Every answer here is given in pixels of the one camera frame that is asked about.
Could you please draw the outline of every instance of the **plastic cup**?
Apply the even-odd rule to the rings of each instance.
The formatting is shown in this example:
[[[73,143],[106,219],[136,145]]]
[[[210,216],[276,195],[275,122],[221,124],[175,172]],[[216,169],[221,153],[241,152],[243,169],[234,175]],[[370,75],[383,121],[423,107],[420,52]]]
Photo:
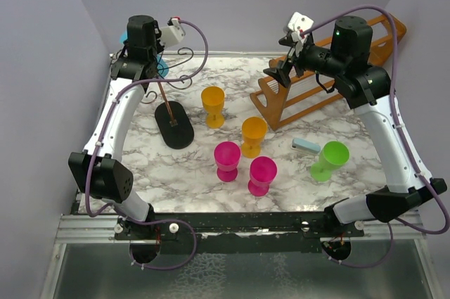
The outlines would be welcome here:
[[[224,122],[221,114],[224,108],[225,93],[219,87],[208,87],[202,91],[203,108],[207,111],[206,125],[212,129],[220,128]]]
[[[223,182],[232,182],[238,176],[240,149],[236,143],[222,142],[214,150],[217,176]]]
[[[328,142],[319,155],[319,161],[311,166],[309,173],[316,181],[326,182],[331,178],[332,171],[343,167],[349,158],[350,152],[345,144]]]
[[[271,158],[255,158],[250,164],[248,191],[256,197],[264,196],[269,192],[270,183],[274,181],[277,171],[276,163]]]
[[[261,153],[260,144],[267,133],[267,123],[260,117],[250,117],[242,124],[243,145],[240,147],[246,158],[255,158]]]

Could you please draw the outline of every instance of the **wooden dish rack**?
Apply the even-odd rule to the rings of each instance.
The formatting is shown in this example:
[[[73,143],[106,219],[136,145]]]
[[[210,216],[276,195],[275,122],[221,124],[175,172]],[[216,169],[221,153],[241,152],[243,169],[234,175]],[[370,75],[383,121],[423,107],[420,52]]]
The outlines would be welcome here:
[[[406,34],[406,27],[403,23],[397,20],[393,15],[395,21],[395,27],[397,29],[397,43],[401,41],[403,36]],[[377,24],[381,24],[387,31],[387,35],[381,37],[377,40],[374,40],[371,44],[371,54],[369,57],[369,62],[373,65],[382,66],[386,62],[386,60],[390,57],[392,53],[392,31],[390,28],[389,21],[384,15],[380,15],[377,18],[369,20],[368,25],[375,26]],[[324,40],[316,42],[317,46],[325,47],[331,43],[331,37],[328,37]],[[269,67],[274,68],[278,61],[283,61],[285,56],[281,56],[280,58],[274,58],[269,61]],[[308,77],[315,75],[314,72],[305,72],[302,77],[291,77],[291,85],[288,88],[283,87],[272,77],[264,77],[258,80],[258,85],[261,90],[256,91],[250,94],[250,98],[256,108],[259,110],[261,115],[269,124],[272,130],[277,130],[280,127],[288,125],[291,122],[298,120],[299,118],[312,113],[315,110],[318,110],[340,98],[342,95],[336,94],[334,96],[325,98],[324,100],[314,104],[313,106],[309,106],[304,108],[303,110],[291,115],[285,119],[282,118],[283,111],[299,103],[300,101],[305,100],[306,98],[310,98],[320,93],[322,88],[319,86],[314,87],[313,89],[307,90],[306,92],[302,92],[301,94],[294,96],[288,99],[288,94],[291,88],[296,84],[303,83]],[[329,88],[333,85],[334,80],[330,80],[328,82],[323,83],[326,88]],[[264,105],[260,99],[259,95],[264,95],[266,99],[266,105]]]

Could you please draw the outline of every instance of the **cup base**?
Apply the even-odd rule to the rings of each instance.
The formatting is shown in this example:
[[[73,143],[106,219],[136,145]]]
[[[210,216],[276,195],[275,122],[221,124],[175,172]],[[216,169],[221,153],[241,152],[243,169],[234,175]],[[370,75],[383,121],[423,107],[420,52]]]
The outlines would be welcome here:
[[[227,182],[227,183],[232,182],[238,176],[238,169],[231,170],[231,171],[223,171],[223,170],[217,169],[217,176],[223,182]]]
[[[266,193],[269,192],[269,185],[268,186],[257,186],[255,184],[253,184],[252,181],[248,181],[248,191],[250,191],[250,193],[253,196],[262,197],[262,196],[265,196]]]
[[[206,117],[206,125],[212,129],[220,128],[222,125],[224,125],[225,119],[222,114],[209,114]]]
[[[256,158],[261,153],[260,146],[249,146],[244,142],[244,144],[240,147],[242,154],[246,158]]]
[[[331,171],[323,169],[320,163],[314,163],[309,173],[318,182],[326,182],[331,178]]]

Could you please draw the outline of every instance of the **robotic arm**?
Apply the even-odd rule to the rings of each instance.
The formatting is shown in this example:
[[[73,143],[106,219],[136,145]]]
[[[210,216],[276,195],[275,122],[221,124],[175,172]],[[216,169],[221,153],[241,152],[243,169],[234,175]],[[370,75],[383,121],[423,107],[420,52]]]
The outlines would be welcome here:
[[[132,82],[157,77],[157,54],[178,44],[186,35],[178,18],[171,18],[167,24],[160,29],[158,22],[146,15],[135,15],[129,19],[128,39],[124,43],[127,56],[120,56],[112,65],[108,99],[94,134],[81,153],[70,154],[69,167],[81,192],[85,192],[89,161],[94,154],[98,134],[111,105],[117,102],[117,93]],[[121,213],[140,222],[153,220],[153,207],[133,190],[133,174],[122,165],[121,160],[131,119],[147,88],[147,84],[132,87],[114,108],[96,155],[90,191],[92,197],[112,203]]]
[[[371,219],[389,222],[432,198],[421,177],[430,181],[437,194],[446,191],[445,181],[432,177],[414,148],[398,112],[397,97],[394,98],[394,112],[397,110],[400,126],[394,122],[390,108],[390,77],[383,68],[368,63],[372,28],[360,17],[342,16],[335,21],[330,49],[325,49],[314,44],[312,34],[302,36],[312,23],[307,16],[294,13],[284,29],[287,35],[279,40],[279,44],[291,49],[284,61],[264,73],[284,87],[290,84],[289,74],[293,67],[298,77],[305,70],[332,77],[335,80],[332,90],[337,89],[344,96],[366,126],[387,181],[387,186],[378,191],[348,198],[326,208],[330,220],[335,224]],[[398,127],[403,129],[420,174],[415,173]]]

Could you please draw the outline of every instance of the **white marble surface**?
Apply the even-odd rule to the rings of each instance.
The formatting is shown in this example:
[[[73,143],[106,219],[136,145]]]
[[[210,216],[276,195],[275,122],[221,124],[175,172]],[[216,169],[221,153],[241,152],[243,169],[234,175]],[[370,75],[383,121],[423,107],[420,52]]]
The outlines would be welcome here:
[[[258,89],[257,80],[264,76],[262,70],[268,66],[268,61],[268,58],[211,57],[191,88],[177,91],[165,86],[168,99],[185,107],[195,131],[194,142],[183,150],[168,148],[160,136],[154,118],[155,108],[162,103],[160,96],[155,103],[141,104],[137,108],[125,140],[122,163],[134,173],[134,188],[138,194],[153,204],[157,212],[321,210],[340,199],[385,185],[373,144],[343,100],[276,132],[269,129],[261,154],[276,161],[278,176],[264,197],[257,198],[248,192],[250,159],[241,158],[239,175],[234,182],[218,180],[214,147],[222,141],[241,144],[243,121],[260,116],[249,94]],[[201,58],[194,58],[171,70],[169,75],[190,73],[200,62]],[[201,91],[212,85],[221,87],[226,94],[226,121],[220,129],[206,126],[206,112],[200,99]],[[288,112],[295,108],[298,107],[290,107]],[[328,141],[341,141],[349,147],[351,158],[341,170],[334,172],[330,181],[315,182],[309,176],[309,167],[317,157],[291,149],[293,137],[321,146]],[[94,209],[101,206],[98,200],[92,200],[91,204]],[[79,212],[85,212],[84,198]]]

